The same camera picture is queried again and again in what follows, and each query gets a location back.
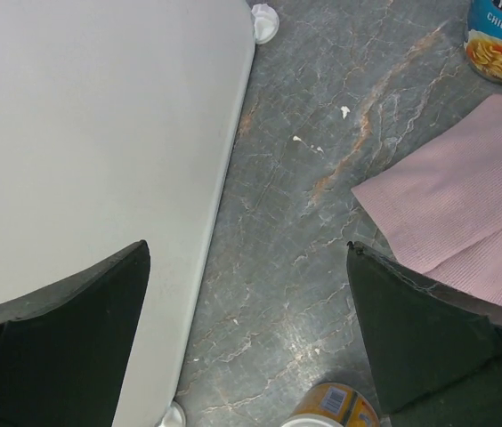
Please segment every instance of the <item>barcode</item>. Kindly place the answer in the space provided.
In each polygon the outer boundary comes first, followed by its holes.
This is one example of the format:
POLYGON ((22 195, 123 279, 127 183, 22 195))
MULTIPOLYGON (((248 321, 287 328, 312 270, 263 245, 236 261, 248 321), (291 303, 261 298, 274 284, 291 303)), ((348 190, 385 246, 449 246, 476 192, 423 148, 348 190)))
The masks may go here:
POLYGON ((320 406, 333 415, 339 415, 346 395, 346 391, 330 387, 320 406))

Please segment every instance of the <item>white rubber foot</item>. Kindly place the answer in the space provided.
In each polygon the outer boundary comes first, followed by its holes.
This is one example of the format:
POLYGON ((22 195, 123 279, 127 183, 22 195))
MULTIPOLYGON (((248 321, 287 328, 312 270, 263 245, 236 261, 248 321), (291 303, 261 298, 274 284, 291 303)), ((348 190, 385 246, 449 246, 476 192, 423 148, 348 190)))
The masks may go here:
POLYGON ((172 402, 157 427, 186 427, 186 415, 176 402, 172 402))
POLYGON ((256 4, 251 14, 255 25, 255 43, 270 42, 279 31, 279 15, 268 4, 256 4))

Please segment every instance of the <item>pink cloth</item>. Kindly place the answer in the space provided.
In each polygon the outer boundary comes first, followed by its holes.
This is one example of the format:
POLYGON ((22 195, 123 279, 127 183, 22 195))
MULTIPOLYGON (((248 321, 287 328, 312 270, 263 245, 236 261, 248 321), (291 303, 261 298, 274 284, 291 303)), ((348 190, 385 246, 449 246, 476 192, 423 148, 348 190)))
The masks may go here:
POLYGON ((502 95, 352 191, 401 264, 502 305, 502 95))

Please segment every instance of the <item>white speck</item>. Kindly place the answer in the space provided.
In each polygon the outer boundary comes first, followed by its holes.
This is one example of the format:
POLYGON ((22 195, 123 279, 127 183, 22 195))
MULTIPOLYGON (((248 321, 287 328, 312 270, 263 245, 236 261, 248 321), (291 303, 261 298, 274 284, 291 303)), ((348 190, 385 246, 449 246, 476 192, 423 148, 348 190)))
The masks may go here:
POLYGON ((350 109, 346 107, 345 105, 343 107, 340 107, 342 110, 342 119, 345 119, 346 116, 348 116, 348 113, 350 112, 350 109))

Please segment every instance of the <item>black object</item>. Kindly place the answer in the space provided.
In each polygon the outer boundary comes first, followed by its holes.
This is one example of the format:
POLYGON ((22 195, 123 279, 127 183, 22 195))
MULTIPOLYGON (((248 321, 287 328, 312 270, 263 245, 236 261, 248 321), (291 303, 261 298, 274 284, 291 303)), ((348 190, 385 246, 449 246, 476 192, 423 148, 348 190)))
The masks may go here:
POLYGON ((0 427, 110 427, 148 285, 138 242, 0 304, 0 427))
POLYGON ((348 276, 394 427, 502 426, 502 307, 350 244, 348 276))

